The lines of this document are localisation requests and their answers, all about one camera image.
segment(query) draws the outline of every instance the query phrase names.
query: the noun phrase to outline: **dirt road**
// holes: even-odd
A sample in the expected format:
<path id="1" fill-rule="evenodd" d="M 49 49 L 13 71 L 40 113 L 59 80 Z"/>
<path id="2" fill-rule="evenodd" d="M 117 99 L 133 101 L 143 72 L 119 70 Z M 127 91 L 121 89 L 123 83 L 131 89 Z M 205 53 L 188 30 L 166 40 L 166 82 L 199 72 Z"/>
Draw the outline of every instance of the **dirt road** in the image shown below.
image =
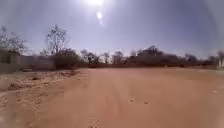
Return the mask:
<path id="1" fill-rule="evenodd" d="M 223 75 L 177 69 L 85 69 L 30 127 L 221 128 Z"/>

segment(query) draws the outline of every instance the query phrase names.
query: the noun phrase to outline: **sky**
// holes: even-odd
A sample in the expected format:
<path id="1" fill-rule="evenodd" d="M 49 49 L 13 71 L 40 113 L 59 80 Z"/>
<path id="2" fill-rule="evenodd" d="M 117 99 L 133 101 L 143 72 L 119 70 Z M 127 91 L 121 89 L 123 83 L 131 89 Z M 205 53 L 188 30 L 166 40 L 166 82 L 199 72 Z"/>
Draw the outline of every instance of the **sky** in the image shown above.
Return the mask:
<path id="1" fill-rule="evenodd" d="M 38 53 L 57 24 L 67 47 L 95 53 L 145 49 L 206 57 L 224 50 L 223 0 L 0 0 L 0 26 Z"/>

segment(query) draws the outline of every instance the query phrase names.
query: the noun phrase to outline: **sun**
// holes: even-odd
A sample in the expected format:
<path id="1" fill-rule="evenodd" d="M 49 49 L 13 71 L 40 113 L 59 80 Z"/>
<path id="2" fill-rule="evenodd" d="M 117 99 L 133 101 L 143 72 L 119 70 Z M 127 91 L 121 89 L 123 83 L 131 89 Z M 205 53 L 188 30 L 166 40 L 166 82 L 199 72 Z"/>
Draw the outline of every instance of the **sun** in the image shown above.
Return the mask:
<path id="1" fill-rule="evenodd" d="M 103 6 L 104 0 L 86 0 L 86 3 L 90 6 Z"/>
<path id="2" fill-rule="evenodd" d="M 103 14 L 101 12 L 97 12 L 96 17 L 97 17 L 98 20 L 102 20 Z"/>

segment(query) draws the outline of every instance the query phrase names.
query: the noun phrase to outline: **wall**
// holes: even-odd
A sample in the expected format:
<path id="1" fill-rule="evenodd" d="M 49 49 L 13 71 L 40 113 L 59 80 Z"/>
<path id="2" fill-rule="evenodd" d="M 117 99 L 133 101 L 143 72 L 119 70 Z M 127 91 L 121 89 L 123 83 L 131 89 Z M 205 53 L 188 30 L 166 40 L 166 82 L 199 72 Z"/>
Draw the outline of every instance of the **wall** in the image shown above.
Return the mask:
<path id="1" fill-rule="evenodd" d="M 35 56 L 11 55 L 10 63 L 0 62 L 0 73 L 10 73 L 20 69 L 53 70 L 55 68 L 51 60 Z"/>

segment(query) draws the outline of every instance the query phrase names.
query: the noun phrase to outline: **bush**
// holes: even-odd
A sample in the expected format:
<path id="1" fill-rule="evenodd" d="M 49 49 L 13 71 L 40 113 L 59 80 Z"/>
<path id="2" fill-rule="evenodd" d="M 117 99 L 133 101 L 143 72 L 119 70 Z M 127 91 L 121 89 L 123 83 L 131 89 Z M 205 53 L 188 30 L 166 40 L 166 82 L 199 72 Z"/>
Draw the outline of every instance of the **bush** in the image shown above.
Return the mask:
<path id="1" fill-rule="evenodd" d="M 78 65 L 79 57 L 72 49 L 64 49 L 52 56 L 56 69 L 71 69 Z"/>

